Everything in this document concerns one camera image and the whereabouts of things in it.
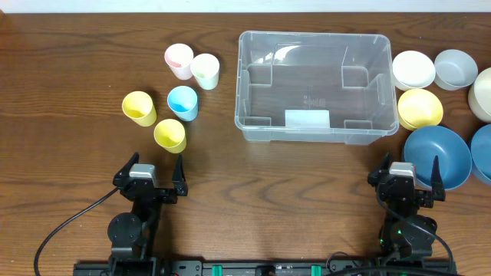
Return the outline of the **white small bowl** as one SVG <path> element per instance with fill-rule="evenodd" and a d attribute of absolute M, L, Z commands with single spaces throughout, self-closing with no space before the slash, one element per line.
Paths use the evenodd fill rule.
<path fill-rule="evenodd" d="M 392 83 L 402 91 L 431 85 L 436 68 L 431 59 L 419 51 L 403 51 L 392 62 Z"/>

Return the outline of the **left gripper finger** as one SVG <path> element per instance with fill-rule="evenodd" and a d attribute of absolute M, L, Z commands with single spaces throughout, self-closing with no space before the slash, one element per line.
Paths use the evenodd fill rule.
<path fill-rule="evenodd" d="M 130 176 L 130 170 L 133 165 L 139 162 L 140 155 L 138 152 L 135 152 L 128 162 L 116 173 L 113 179 L 113 185 L 117 188 L 125 188 L 133 179 Z"/>
<path fill-rule="evenodd" d="M 176 190 L 176 194 L 178 196 L 187 196 L 188 195 L 188 185 L 186 182 L 186 177 L 183 171 L 183 157 L 182 155 L 178 155 L 176 165 L 173 171 L 172 183 L 174 185 L 174 189 Z"/>

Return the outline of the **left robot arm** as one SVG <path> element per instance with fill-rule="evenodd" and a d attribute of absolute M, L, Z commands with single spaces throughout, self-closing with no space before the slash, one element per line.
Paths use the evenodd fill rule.
<path fill-rule="evenodd" d="M 105 275 L 160 274 L 160 260 L 151 255 L 153 241 L 164 204 L 176 204 L 188 194 L 183 171 L 183 157 L 178 156 L 172 175 L 172 188 L 157 187 L 156 168 L 139 162 L 135 153 L 116 173 L 113 184 L 120 194 L 133 203 L 130 212 L 116 215 L 107 228 L 112 243 L 109 268 Z"/>

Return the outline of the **yellow small bowl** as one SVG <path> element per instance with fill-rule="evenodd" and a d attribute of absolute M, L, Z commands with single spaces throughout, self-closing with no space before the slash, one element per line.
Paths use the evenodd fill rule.
<path fill-rule="evenodd" d="M 397 103 L 399 122 L 407 130 L 436 126 L 443 119 L 443 105 L 438 97 L 424 89 L 405 91 Z"/>

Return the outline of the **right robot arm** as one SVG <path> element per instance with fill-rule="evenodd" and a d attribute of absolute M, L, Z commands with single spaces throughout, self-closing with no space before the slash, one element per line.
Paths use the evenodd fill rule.
<path fill-rule="evenodd" d="M 419 209 L 431 209 L 435 201 L 446 199 L 439 159 L 433 159 L 429 190 L 416 189 L 415 180 L 415 165 L 393 162 L 390 154 L 367 176 L 367 182 L 375 188 L 377 202 L 386 211 L 379 232 L 384 255 L 378 261 L 380 265 L 430 257 L 432 244 L 441 240 L 436 234 L 436 221 L 418 213 Z"/>

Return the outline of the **dark blue large bowl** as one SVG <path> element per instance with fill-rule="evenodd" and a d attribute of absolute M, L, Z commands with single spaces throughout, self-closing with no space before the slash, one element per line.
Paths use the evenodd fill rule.
<path fill-rule="evenodd" d="M 438 157 L 440 176 L 445 190 L 457 189 L 469 178 L 472 157 L 462 137 L 444 126 L 425 126 L 412 132 L 401 157 L 416 168 L 417 184 L 431 189 L 430 177 L 434 157 Z"/>

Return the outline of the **beige large bowl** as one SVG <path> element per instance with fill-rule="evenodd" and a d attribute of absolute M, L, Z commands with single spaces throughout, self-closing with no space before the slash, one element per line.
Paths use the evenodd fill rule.
<path fill-rule="evenodd" d="M 490 74 L 491 68 L 482 71 L 471 86 L 468 104 L 473 114 L 485 123 L 490 123 Z"/>

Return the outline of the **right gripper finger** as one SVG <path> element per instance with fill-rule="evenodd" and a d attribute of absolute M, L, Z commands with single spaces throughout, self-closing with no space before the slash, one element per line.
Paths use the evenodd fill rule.
<path fill-rule="evenodd" d="M 386 153 L 381 164 L 368 173 L 367 182 L 374 188 L 378 186 L 381 178 L 388 174 L 390 168 L 391 157 L 389 153 Z"/>
<path fill-rule="evenodd" d="M 443 185 L 443 180 L 440 175 L 440 163 L 438 156 L 435 156 L 433 159 L 430 183 L 432 188 L 433 200 L 444 202 L 446 200 L 446 193 Z"/>

